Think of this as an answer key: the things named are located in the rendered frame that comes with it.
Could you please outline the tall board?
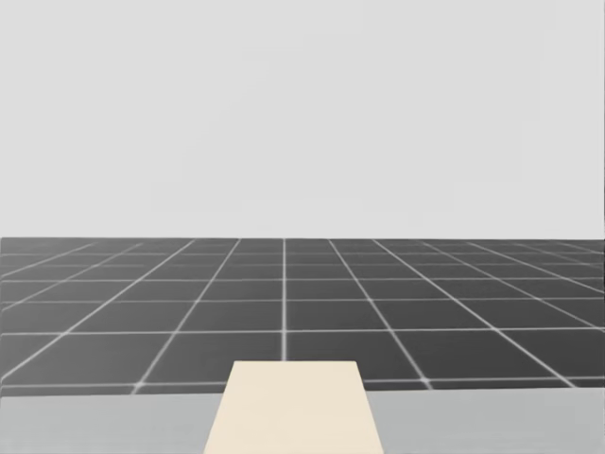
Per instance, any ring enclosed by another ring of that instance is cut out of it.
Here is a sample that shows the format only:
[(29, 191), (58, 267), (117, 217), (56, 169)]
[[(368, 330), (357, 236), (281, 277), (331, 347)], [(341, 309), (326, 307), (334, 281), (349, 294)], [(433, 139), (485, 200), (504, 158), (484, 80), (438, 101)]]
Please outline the tall board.
[(385, 454), (354, 361), (233, 364), (203, 454)]

